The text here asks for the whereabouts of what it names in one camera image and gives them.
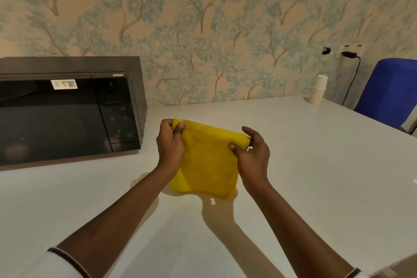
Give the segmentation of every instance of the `power outlet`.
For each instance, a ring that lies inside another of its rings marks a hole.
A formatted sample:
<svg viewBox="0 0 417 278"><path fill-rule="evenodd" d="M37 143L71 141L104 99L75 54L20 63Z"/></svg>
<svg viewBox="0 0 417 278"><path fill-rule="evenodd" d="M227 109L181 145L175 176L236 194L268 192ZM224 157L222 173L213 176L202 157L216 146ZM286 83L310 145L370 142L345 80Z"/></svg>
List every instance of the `power outlet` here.
<svg viewBox="0 0 417 278"><path fill-rule="evenodd" d="M342 52L349 51L354 52L357 56L362 57L365 47L362 43L355 43L355 44L341 44L339 50L336 53L336 57L340 57Z"/></svg>

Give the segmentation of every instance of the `person's left hand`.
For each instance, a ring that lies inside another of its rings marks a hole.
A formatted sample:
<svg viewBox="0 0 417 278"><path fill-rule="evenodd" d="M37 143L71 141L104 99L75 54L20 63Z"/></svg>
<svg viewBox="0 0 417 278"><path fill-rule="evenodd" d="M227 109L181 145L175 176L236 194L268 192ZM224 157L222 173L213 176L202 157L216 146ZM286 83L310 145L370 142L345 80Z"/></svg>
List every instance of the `person's left hand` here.
<svg viewBox="0 0 417 278"><path fill-rule="evenodd" d="M173 129L172 119L164 119L156 138L159 152L158 167L168 170L173 175L177 173L184 157L184 143L181 137L184 128L184 122L178 123Z"/></svg>

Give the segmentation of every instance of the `white table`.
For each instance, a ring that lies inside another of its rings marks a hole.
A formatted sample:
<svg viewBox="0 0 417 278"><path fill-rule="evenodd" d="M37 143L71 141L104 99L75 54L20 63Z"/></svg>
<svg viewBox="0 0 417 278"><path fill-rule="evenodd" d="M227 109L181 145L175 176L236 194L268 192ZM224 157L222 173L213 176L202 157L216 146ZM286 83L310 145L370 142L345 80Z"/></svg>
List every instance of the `white table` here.
<svg viewBox="0 0 417 278"><path fill-rule="evenodd" d="M151 171L165 117L258 130L273 186L364 272L417 252L417 139L332 102L289 96L151 107L137 155L0 172L0 277L16 277ZM205 201L204 219L198 196L161 194L109 277L295 277L241 180L237 189L233 208Z"/></svg>

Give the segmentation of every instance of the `blue chair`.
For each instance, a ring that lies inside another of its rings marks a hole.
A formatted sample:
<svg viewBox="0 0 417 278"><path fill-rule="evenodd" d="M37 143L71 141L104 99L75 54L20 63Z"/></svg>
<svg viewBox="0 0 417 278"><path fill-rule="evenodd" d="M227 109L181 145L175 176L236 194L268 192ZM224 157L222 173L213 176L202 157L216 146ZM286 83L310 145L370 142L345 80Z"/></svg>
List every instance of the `blue chair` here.
<svg viewBox="0 0 417 278"><path fill-rule="evenodd" d="M417 61L383 59L375 66L354 111L401 129L417 105Z"/></svg>

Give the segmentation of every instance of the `sticker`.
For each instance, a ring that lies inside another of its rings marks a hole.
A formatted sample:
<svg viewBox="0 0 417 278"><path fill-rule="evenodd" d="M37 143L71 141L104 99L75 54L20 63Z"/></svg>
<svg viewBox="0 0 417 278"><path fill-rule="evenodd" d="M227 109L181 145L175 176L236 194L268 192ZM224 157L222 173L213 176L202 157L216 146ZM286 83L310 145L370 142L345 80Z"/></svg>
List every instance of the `sticker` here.
<svg viewBox="0 0 417 278"><path fill-rule="evenodd" d="M54 80L51 80L51 83L55 90L78 88L75 79L54 79Z"/></svg>

